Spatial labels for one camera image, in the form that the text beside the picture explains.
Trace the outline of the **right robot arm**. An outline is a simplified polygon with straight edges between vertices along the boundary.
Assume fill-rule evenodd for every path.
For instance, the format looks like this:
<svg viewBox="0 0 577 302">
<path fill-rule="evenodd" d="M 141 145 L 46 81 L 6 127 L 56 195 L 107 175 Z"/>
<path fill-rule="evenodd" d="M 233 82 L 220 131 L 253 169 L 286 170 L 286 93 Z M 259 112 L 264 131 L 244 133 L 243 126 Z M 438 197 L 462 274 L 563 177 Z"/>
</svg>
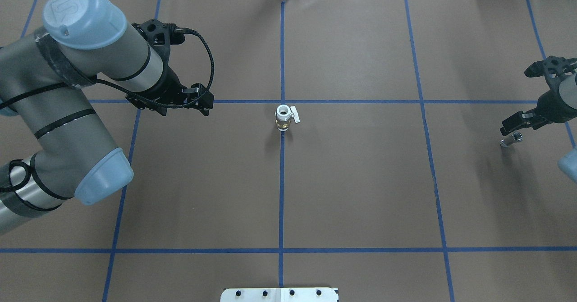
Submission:
<svg viewBox="0 0 577 302">
<path fill-rule="evenodd" d="M 501 122 L 499 132 L 503 137 L 513 137 L 519 130 L 534 131 L 551 124 L 563 124 L 572 142 L 572 148 L 557 161 L 558 168 L 571 179 L 577 180 L 576 135 L 571 134 L 569 122 L 576 119 L 576 74 L 546 73 L 549 89 L 536 101 L 533 109 L 513 113 Z"/>
</svg>

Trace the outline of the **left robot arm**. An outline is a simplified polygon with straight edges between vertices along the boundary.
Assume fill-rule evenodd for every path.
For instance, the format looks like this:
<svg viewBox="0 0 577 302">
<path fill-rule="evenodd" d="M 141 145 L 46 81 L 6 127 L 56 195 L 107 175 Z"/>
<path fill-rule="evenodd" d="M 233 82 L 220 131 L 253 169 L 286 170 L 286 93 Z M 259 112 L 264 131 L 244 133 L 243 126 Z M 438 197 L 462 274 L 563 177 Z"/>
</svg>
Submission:
<svg viewBox="0 0 577 302">
<path fill-rule="evenodd" d="M 139 110 L 214 107 L 214 56 L 204 37 L 156 19 L 130 23 L 110 0 L 49 0 L 43 25 L 1 48 L 1 114 L 20 116 L 41 150 L 1 166 L 1 234 L 77 199 L 90 206 L 134 177 L 84 89 L 102 84 Z M 200 39 L 210 60 L 204 86 L 184 86 L 169 66 L 173 45 Z"/>
</svg>

